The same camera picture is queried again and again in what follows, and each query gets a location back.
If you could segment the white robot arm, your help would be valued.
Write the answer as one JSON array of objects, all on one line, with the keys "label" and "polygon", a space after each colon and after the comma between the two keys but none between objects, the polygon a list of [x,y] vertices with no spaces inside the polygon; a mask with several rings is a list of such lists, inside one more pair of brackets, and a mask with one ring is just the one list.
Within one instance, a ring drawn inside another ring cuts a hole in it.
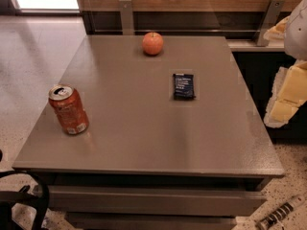
[{"label": "white robot arm", "polygon": [[282,41],[285,53],[295,59],[294,65],[277,71],[266,107],[264,124],[280,128],[307,102],[307,0],[268,29],[264,38]]}]

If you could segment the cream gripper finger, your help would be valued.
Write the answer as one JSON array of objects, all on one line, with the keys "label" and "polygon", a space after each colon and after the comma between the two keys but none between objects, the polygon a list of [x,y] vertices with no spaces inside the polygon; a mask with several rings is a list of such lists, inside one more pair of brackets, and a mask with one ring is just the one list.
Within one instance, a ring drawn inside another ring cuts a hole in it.
[{"label": "cream gripper finger", "polygon": [[269,28],[263,35],[263,38],[268,41],[283,40],[289,16],[280,20],[276,25]]},{"label": "cream gripper finger", "polygon": [[266,107],[265,125],[272,128],[283,127],[306,102],[307,61],[297,60],[290,68],[280,67]]}]

